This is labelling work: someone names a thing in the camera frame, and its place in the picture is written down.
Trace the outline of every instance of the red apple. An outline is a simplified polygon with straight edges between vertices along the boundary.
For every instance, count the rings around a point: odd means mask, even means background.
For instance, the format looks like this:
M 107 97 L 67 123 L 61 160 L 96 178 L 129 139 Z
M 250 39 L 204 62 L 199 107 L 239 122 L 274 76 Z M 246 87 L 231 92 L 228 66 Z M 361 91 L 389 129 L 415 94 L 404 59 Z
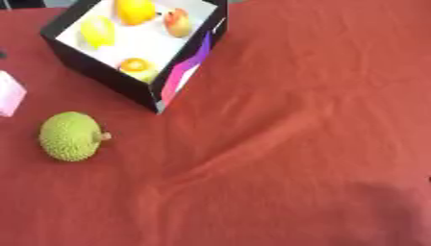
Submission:
M 189 15 L 182 9 L 174 9 L 165 15 L 167 31 L 174 37 L 185 37 L 191 32 Z

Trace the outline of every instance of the apple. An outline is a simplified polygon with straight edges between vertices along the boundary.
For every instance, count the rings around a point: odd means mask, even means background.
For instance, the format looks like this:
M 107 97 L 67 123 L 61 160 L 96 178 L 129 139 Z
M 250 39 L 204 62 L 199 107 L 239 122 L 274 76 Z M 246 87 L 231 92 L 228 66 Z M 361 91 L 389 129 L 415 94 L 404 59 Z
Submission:
M 116 14 L 125 25 L 139 25 L 156 16 L 151 0 L 116 0 Z
M 159 74 L 156 65 L 140 58 L 123 61 L 118 68 L 121 72 L 147 84 L 151 84 Z
M 176 8 L 165 14 L 164 23 L 174 37 L 186 37 L 191 32 L 189 14 L 183 9 Z

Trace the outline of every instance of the spiky green fruit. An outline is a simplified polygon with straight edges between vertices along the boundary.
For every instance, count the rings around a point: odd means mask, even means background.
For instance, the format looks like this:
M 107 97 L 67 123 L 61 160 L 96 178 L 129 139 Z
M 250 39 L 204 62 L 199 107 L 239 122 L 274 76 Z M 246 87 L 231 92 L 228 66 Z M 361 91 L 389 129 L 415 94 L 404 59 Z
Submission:
M 38 139 L 45 152 L 54 159 L 80 161 L 93 156 L 101 141 L 111 139 L 111 134 L 102 133 L 90 116 L 67 111 L 45 121 Z

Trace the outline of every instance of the jackfruit stem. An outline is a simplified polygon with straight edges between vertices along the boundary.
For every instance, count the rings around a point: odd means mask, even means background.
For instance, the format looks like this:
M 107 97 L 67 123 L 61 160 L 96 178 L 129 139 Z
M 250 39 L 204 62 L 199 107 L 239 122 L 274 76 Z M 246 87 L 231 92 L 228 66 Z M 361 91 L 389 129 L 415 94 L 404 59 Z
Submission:
M 110 133 L 97 134 L 94 136 L 94 141 L 95 142 L 107 141 L 111 138 L 113 138 L 113 136 Z
M 103 133 L 103 134 L 100 136 L 100 140 L 101 140 L 101 141 L 108 141 L 108 140 L 110 140 L 111 138 L 113 138 L 113 136 L 112 136 L 110 133 Z

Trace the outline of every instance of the red tablecloth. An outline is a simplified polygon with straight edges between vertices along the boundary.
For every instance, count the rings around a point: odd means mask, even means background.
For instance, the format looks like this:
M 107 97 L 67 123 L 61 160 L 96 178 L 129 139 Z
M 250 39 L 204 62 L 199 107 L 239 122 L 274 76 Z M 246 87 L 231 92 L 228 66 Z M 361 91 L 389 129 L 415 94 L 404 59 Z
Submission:
M 250 0 L 156 116 L 63 67 L 59 10 L 0 12 L 0 68 L 29 90 L 0 119 L 0 244 L 431 245 L 431 2 Z M 114 135 L 58 164 L 40 123 Z

